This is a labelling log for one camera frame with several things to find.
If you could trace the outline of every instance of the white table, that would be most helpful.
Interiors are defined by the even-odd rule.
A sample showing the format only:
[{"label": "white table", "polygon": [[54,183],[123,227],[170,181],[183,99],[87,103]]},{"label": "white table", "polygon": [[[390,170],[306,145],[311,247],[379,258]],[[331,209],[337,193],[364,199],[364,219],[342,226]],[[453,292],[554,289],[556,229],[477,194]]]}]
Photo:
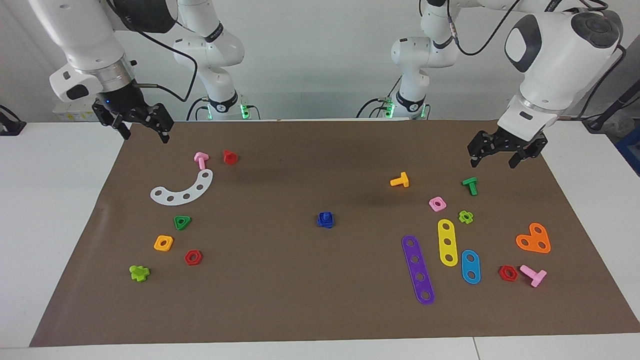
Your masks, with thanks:
[{"label": "white table", "polygon": [[[544,158],[638,317],[640,178],[577,122],[545,133]],[[26,348],[121,145],[98,124],[29,124],[0,138],[0,359],[640,358],[640,334]]]}]

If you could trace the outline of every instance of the yellow square nut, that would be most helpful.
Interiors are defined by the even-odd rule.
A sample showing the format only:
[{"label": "yellow square nut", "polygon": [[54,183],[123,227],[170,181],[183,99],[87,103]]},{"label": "yellow square nut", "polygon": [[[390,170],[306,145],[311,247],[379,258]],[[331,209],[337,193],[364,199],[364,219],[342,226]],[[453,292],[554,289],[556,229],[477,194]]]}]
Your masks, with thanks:
[{"label": "yellow square nut", "polygon": [[158,251],[169,251],[171,249],[171,245],[173,245],[173,238],[171,236],[160,235],[158,236],[158,239],[156,239],[154,249]]}]

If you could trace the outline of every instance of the purple plate with holes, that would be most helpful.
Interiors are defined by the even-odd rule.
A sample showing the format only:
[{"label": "purple plate with holes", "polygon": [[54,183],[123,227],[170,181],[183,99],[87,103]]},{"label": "purple plate with holes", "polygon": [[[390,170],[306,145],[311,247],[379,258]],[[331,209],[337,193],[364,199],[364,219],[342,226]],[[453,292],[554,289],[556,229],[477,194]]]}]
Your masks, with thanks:
[{"label": "purple plate with holes", "polygon": [[402,248],[406,258],[406,266],[409,268],[415,297],[423,305],[433,304],[436,295],[431,287],[431,280],[427,272],[427,264],[422,258],[420,243],[415,236],[407,235],[402,238]]}]

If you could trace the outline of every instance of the blue nut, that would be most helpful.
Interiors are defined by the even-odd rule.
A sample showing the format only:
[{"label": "blue nut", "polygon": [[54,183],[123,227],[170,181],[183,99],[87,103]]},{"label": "blue nut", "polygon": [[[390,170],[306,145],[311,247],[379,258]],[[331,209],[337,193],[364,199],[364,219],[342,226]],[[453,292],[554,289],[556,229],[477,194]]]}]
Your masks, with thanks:
[{"label": "blue nut", "polygon": [[330,212],[318,214],[318,226],[331,229],[333,227],[333,214]]}]

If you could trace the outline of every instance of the toy piece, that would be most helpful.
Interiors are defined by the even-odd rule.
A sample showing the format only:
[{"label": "toy piece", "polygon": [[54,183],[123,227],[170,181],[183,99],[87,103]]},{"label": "toy piece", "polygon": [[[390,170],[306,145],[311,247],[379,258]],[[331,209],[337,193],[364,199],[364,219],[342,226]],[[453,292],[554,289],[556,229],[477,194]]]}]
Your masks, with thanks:
[{"label": "toy piece", "polygon": [[238,162],[238,155],[233,151],[225,150],[222,152],[222,160],[224,160],[227,165],[233,165]]},{"label": "toy piece", "polygon": [[438,196],[429,200],[429,206],[431,206],[431,209],[433,209],[433,211],[438,212],[440,210],[444,210],[447,207],[447,203]]},{"label": "toy piece", "polygon": [[531,235],[518,235],[516,244],[526,251],[540,252],[548,254],[551,251],[551,242],[547,230],[541,224],[534,222],[529,225]]},{"label": "toy piece", "polygon": [[182,231],[190,223],[191,223],[191,217],[177,216],[173,218],[173,224],[175,225],[176,230]]},{"label": "toy piece", "polygon": [[189,250],[184,256],[187,265],[197,265],[202,261],[202,253],[199,250]]},{"label": "toy piece", "polygon": [[209,155],[204,152],[196,152],[196,155],[193,157],[193,161],[198,163],[200,170],[204,170],[207,167],[204,165],[204,162],[209,159]]},{"label": "toy piece", "polygon": [[469,225],[474,221],[474,215],[466,210],[460,211],[459,215],[458,220],[463,224]]},{"label": "toy piece", "polygon": [[415,298],[423,305],[433,304],[436,295],[433,292],[431,279],[427,271],[427,264],[422,257],[418,239],[412,235],[405,236],[402,239],[402,248],[404,250],[406,266],[409,268],[409,274],[411,275]]},{"label": "toy piece", "polygon": [[467,180],[462,181],[462,185],[469,187],[471,196],[476,196],[478,194],[478,190],[476,188],[477,182],[478,182],[478,179],[476,177],[470,177]]},{"label": "toy piece", "polygon": [[204,194],[213,181],[213,171],[208,168],[198,173],[198,178],[187,190],[171,192],[163,186],[151,190],[151,199],[160,205],[178,206],[188,204]]},{"label": "toy piece", "polygon": [[154,249],[158,251],[169,251],[171,249],[171,245],[173,245],[173,238],[171,236],[160,235],[156,239]]},{"label": "toy piece", "polygon": [[476,285],[482,278],[480,257],[473,250],[462,252],[462,278],[471,285]]},{"label": "toy piece", "polygon": [[327,229],[331,229],[333,227],[333,214],[329,211],[326,213],[318,214],[318,226],[325,227]]},{"label": "toy piece", "polygon": [[135,280],[138,282],[143,282],[147,280],[147,276],[149,276],[150,271],[148,268],[145,268],[144,266],[136,266],[136,265],[131,265],[131,267],[129,267],[129,272],[131,273],[131,280]]},{"label": "toy piece", "polygon": [[447,266],[458,264],[458,246],[456,245],[456,230],[448,219],[438,222],[438,244],[440,248],[440,261]]},{"label": "toy piece", "polygon": [[397,179],[393,179],[391,180],[391,186],[398,186],[398,185],[402,185],[405,188],[409,187],[409,178],[406,176],[406,172],[401,172],[400,173],[400,177],[398,177]]},{"label": "toy piece", "polygon": [[540,272],[535,272],[531,270],[531,268],[528,267],[527,265],[522,265],[520,267],[520,271],[523,272],[526,276],[531,278],[531,286],[533,286],[534,288],[537,288],[538,285],[540,285],[540,282],[542,282],[542,279],[544,279],[545,276],[547,276],[546,271],[540,270]]},{"label": "toy piece", "polygon": [[500,266],[500,270],[498,270],[500,277],[502,280],[514,282],[518,279],[518,272],[516,268],[511,265],[502,265]]}]

